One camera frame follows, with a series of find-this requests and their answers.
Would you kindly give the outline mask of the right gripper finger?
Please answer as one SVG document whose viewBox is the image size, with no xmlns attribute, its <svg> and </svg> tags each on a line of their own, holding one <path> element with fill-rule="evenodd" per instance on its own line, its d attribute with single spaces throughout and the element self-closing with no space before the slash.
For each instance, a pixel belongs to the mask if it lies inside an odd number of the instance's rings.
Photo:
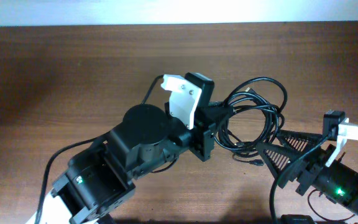
<svg viewBox="0 0 358 224">
<path fill-rule="evenodd" d="M 277 133 L 277 139 L 280 144 L 276 146 L 275 152 L 308 152 L 315 147 L 322 138 L 323 136 L 321 134 L 282 129 Z"/>
<path fill-rule="evenodd" d="M 275 152 L 276 146 L 278 145 L 260 142 L 255 148 L 277 181 L 277 185 L 280 188 L 284 188 L 288 181 L 293 182 L 299 178 L 301 172 L 306 168 L 306 162 L 299 162 L 297 165 L 294 165 L 292 169 L 284 173 L 282 178 L 278 180 L 285 168 L 298 157 L 302 156 L 304 152 Z"/>
</svg>

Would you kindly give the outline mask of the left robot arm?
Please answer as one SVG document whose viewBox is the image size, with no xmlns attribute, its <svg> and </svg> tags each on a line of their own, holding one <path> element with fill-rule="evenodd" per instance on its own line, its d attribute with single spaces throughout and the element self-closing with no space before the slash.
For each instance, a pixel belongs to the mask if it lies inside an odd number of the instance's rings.
<svg viewBox="0 0 358 224">
<path fill-rule="evenodd" d="M 73 156 L 52 190 L 43 192 L 29 223 L 113 223 L 109 214 L 134 195 L 135 179 L 168 169 L 187 150 L 207 161 L 233 107 L 197 107 L 190 128 L 169 106 L 135 105 L 112 130 L 88 140 L 89 148 Z"/>
</svg>

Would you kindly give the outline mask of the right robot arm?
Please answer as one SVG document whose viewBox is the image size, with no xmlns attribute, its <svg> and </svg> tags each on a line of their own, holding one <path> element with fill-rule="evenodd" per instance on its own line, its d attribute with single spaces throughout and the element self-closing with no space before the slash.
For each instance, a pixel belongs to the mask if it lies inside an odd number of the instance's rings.
<svg viewBox="0 0 358 224">
<path fill-rule="evenodd" d="M 329 139 L 327 136 L 281 130 L 277 139 L 278 144 L 259 142 L 255 146 L 275 179 L 269 194 L 274 223 L 278 223 L 274 205 L 276 189 L 294 180 L 299 183 L 296 189 L 299 195 L 313 187 L 358 216 L 358 172 L 336 159 L 325 165 L 336 149 L 332 144 L 327 149 L 321 148 Z"/>
</svg>

